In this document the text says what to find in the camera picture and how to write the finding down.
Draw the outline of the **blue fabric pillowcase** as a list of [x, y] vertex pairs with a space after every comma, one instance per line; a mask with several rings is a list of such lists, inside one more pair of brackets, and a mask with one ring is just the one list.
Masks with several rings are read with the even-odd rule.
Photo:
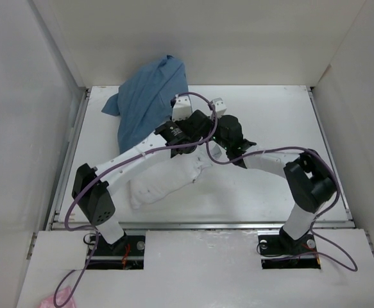
[[188, 91], [185, 64], [166, 55], [143, 65], [109, 97], [102, 113], [119, 117], [119, 152], [143, 141], [156, 127], [170, 119], [171, 100]]

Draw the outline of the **white pillow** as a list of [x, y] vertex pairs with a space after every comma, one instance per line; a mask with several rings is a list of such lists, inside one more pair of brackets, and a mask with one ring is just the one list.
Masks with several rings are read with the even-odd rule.
[[194, 183], [202, 171], [213, 166], [204, 145], [188, 155], [178, 155], [155, 164], [130, 180], [130, 205], [133, 209], [164, 199]]

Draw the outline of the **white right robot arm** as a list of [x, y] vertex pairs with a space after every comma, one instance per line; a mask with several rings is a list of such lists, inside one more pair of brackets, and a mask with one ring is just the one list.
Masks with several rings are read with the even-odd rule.
[[257, 143], [243, 137], [242, 126], [232, 115], [217, 120], [212, 140], [226, 151], [231, 164], [261, 170], [287, 181], [294, 206], [280, 228], [277, 243], [269, 247], [277, 255], [300, 253], [318, 210], [338, 190], [333, 172], [318, 152], [298, 146], [261, 150]]

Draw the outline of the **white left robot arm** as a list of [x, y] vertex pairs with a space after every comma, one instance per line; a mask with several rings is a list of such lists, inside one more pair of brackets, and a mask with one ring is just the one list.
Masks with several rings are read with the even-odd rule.
[[103, 237], [103, 247], [115, 255], [124, 250], [127, 235], [114, 217], [112, 196], [130, 180], [155, 164], [194, 152], [215, 133], [223, 111], [207, 116], [196, 110], [179, 121], [166, 121], [143, 141], [96, 167], [81, 165], [75, 174], [72, 197], [91, 226]]

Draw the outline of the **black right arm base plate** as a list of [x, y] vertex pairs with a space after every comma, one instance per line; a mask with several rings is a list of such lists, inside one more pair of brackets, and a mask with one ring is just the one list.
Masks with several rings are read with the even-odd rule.
[[257, 252], [264, 270], [321, 269], [312, 234], [297, 241], [287, 241], [280, 234], [259, 234], [258, 240]]

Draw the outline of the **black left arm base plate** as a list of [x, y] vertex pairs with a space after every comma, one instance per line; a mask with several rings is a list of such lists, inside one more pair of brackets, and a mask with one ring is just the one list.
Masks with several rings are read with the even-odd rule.
[[143, 270], [145, 249], [145, 235], [128, 235], [117, 248], [113, 248], [100, 237], [87, 269]]

